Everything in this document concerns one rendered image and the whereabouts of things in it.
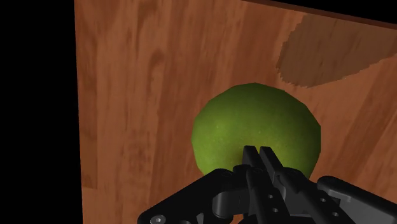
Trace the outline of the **green round fruit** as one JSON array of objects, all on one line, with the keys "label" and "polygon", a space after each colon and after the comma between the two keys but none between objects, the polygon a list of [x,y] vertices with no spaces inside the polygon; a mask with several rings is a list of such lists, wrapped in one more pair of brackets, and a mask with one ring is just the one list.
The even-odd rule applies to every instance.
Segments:
[{"label": "green round fruit", "polygon": [[229,88],[200,110],[191,142],[202,174],[240,164],[248,145],[272,148],[283,166],[310,177],[321,152],[321,126],[286,91],[247,83]]}]

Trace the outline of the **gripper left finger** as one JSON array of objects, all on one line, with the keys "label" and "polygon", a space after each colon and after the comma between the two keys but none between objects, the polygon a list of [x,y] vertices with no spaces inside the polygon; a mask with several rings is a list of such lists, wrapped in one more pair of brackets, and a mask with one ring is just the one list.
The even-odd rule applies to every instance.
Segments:
[{"label": "gripper left finger", "polygon": [[215,169],[142,212],[137,224],[289,224],[289,212],[274,178],[282,165],[269,147],[246,146],[242,163]]}]

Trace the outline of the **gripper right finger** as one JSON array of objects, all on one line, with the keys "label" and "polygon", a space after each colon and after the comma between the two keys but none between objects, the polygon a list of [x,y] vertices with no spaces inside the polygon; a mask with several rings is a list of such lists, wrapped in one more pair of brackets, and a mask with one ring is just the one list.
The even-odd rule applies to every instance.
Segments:
[{"label": "gripper right finger", "polygon": [[307,215],[315,224],[397,224],[397,204],[333,176],[316,183],[285,167],[269,147],[260,157],[272,184],[292,216]]}]

